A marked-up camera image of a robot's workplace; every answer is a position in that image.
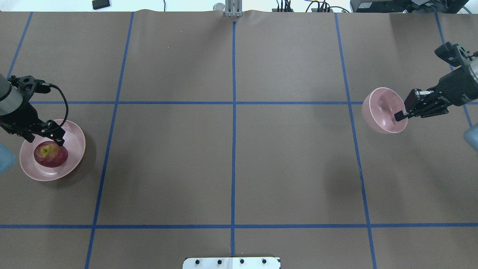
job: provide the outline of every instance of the white metal plate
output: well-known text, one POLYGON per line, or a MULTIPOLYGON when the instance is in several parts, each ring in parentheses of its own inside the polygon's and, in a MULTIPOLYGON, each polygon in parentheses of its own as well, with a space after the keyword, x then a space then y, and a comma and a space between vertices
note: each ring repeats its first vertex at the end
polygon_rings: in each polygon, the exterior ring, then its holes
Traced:
POLYGON ((281 258, 274 258, 274 257, 187 258, 183 263, 183 269, 280 269, 280 268, 281 268, 281 258))

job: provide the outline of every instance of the gray table surface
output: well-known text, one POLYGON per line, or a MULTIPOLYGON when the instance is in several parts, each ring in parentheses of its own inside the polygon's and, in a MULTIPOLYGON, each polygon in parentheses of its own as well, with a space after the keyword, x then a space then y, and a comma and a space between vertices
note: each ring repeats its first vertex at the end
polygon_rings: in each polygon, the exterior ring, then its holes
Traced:
MULTIPOLYGON (((56 84, 84 159, 38 182, 0 175, 0 268, 181 268, 276 256, 282 268, 476 268, 478 102, 367 127, 478 50, 477 15, 0 13, 0 72, 56 84)), ((36 94, 43 120, 57 93, 36 94)), ((18 155, 22 139, 0 134, 18 155)))

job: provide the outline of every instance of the red apple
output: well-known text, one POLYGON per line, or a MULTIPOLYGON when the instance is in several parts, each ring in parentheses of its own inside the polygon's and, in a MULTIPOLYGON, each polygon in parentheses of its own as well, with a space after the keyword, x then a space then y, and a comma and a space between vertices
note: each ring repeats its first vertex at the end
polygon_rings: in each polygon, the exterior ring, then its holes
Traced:
POLYGON ((53 141, 45 141, 36 147, 33 157, 40 165, 55 168, 66 162, 68 151, 64 146, 59 146, 53 141))

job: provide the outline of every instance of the white label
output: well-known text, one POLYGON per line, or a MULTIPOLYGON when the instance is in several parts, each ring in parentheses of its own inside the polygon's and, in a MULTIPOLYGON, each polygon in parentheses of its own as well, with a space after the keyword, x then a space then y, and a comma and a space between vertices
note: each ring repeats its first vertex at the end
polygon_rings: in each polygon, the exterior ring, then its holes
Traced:
POLYGON ((360 5, 358 6, 358 8, 360 8, 360 9, 367 9, 367 8, 369 8, 371 5, 372 5, 372 2, 360 3, 360 5))

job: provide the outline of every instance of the pink bowl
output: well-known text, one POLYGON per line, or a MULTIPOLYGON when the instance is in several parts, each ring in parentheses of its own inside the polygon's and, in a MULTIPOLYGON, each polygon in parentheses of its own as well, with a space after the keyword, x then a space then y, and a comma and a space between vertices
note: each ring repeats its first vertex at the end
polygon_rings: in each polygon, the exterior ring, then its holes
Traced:
POLYGON ((66 162, 55 168, 48 168, 38 164, 33 157, 33 151, 40 143, 50 139, 35 135, 35 140, 32 143, 24 141, 20 149, 20 166, 27 176, 38 181, 51 181, 68 175, 80 163, 85 154, 86 147, 83 131, 71 121, 66 121, 62 128, 65 131, 63 136, 65 143, 63 146, 68 151, 66 162))
POLYGON ((407 127, 408 119, 395 120, 395 113, 405 108, 403 99, 389 88, 375 89, 364 100, 362 115, 374 131, 382 134, 396 134, 407 127))

